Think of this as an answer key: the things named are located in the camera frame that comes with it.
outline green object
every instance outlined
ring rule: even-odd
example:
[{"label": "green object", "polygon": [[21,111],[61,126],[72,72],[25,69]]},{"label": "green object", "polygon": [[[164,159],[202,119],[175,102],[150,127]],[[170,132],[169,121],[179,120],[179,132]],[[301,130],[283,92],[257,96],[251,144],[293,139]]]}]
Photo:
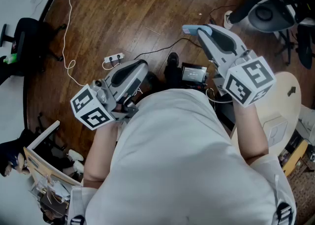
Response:
[{"label": "green object", "polygon": [[7,63],[7,64],[12,64],[12,63],[15,63],[17,61],[18,61],[17,54],[11,54],[11,55],[5,57],[5,59],[3,60],[3,62]]}]

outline round white table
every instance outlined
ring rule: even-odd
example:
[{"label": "round white table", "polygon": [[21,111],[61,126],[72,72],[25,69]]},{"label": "round white table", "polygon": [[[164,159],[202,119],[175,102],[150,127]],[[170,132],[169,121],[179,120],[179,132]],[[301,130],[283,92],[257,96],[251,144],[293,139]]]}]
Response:
[{"label": "round white table", "polygon": [[[298,121],[301,109],[301,89],[295,76],[289,72],[277,73],[276,79],[276,84],[266,96],[255,104],[262,125],[279,113],[288,121],[282,141],[269,147],[270,154],[279,155],[292,137]],[[292,87],[295,87],[295,93],[288,96]],[[232,144],[239,150],[236,125],[230,138]]]}]

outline small display screen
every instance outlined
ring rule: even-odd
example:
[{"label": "small display screen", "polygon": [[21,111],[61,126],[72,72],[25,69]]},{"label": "small display screen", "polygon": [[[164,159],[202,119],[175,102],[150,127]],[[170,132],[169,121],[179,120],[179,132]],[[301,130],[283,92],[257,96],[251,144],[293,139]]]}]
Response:
[{"label": "small display screen", "polygon": [[206,72],[207,72],[206,69],[185,67],[183,71],[182,80],[202,83],[206,75]]}]

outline hardwood floor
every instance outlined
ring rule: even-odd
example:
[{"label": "hardwood floor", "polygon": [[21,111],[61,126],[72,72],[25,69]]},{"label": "hardwood floor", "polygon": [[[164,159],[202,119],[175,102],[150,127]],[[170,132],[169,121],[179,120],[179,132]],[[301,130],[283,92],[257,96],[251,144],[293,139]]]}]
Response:
[{"label": "hardwood floor", "polygon": [[[167,47],[183,37],[184,24],[205,24],[210,20],[209,12],[222,5],[238,5],[242,0],[71,0],[73,11],[66,37],[66,64],[76,61],[69,73],[81,84],[90,84],[94,79],[105,77],[103,58],[119,52],[126,60],[132,60],[143,52]],[[218,25],[223,23],[223,14],[229,8],[212,13]],[[54,28],[68,22],[68,0],[55,0],[46,16],[46,22]],[[275,58],[281,45],[273,34],[252,29],[246,20],[232,29],[249,49],[266,58],[274,72],[292,72],[300,82],[302,103],[310,106],[314,97],[315,72],[306,70],[294,53],[292,64]],[[51,44],[51,49],[61,55],[63,32]],[[208,62],[200,48],[187,41],[181,41],[171,49],[142,56],[150,71],[163,79],[165,60],[170,52],[177,52],[180,62],[200,64],[213,73],[214,67]],[[47,59],[46,71],[35,74],[28,90],[28,125],[34,130],[36,117],[43,112],[49,123],[60,120],[59,135],[62,140],[86,157],[92,144],[94,131],[84,127],[74,115],[70,99],[81,89],[72,81],[63,63]]]}]

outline power strip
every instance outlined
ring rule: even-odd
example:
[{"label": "power strip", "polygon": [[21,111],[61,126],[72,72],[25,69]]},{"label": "power strip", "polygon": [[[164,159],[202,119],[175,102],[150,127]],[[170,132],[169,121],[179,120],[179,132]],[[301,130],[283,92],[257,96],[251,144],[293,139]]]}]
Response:
[{"label": "power strip", "polygon": [[112,55],[112,56],[108,56],[108,57],[105,57],[104,58],[104,61],[105,63],[110,63],[111,61],[114,62],[114,61],[117,61],[118,59],[123,59],[124,58],[124,54],[123,53],[119,53],[119,54],[115,54],[115,55]]}]

